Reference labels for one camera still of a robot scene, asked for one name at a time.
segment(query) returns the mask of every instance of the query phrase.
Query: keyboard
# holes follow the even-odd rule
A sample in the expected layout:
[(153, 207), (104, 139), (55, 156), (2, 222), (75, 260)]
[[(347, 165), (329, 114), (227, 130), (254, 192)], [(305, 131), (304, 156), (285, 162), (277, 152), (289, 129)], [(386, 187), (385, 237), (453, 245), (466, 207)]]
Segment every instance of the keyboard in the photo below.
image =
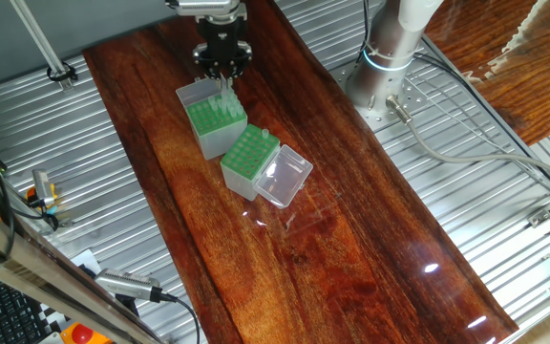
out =
[(0, 282), (0, 344), (33, 344), (46, 337), (39, 302)]

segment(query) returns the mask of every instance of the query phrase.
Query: red button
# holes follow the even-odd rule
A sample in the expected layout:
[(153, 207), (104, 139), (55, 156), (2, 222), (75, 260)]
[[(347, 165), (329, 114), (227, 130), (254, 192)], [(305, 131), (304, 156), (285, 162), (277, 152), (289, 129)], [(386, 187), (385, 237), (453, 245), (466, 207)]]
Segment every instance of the red button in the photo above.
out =
[(72, 331), (72, 339), (76, 344), (87, 344), (93, 338), (93, 330), (78, 324)]

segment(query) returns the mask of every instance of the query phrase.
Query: wooden tabletop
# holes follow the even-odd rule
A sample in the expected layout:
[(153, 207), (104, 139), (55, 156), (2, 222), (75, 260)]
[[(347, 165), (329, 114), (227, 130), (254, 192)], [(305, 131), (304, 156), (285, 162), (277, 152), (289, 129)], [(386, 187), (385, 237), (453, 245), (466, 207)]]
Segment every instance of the wooden tabletop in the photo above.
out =
[(84, 55), (210, 343), (486, 343), (497, 304), (272, 1), (247, 1), (249, 122), (314, 165), (279, 210), (228, 190), (175, 91), (192, 18)]
[(427, 34), (527, 144), (550, 135), (550, 0), (445, 0)]

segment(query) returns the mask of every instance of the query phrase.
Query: clear plastic lid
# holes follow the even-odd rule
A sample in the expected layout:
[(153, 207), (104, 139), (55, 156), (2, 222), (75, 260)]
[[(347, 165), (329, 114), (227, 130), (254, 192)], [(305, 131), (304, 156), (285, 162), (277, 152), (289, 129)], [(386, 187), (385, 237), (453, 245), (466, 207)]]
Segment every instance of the clear plastic lid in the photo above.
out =
[(268, 164), (254, 189), (278, 208), (290, 205), (292, 199), (303, 187), (313, 165), (284, 145)]
[(221, 90), (220, 87), (218, 87), (218, 83), (208, 78), (191, 83), (176, 91), (178, 97), (180, 97), (181, 104), (185, 108), (209, 97), (219, 95), (220, 92)]

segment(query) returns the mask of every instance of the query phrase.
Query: robotic arm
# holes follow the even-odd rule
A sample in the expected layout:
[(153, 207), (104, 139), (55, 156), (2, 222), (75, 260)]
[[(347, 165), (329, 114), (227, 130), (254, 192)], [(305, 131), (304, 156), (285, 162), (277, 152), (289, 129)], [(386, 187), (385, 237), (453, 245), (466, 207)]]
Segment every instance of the robotic arm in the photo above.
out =
[(252, 59), (252, 49), (239, 40), (247, 29), (247, 11), (239, 0), (165, 0), (180, 16), (194, 16), (205, 39), (192, 52), (207, 77), (239, 77)]
[(386, 99), (402, 93), (402, 83), (421, 36), (443, 0), (387, 0), (373, 17), (362, 59), (346, 93), (359, 108), (389, 111)]

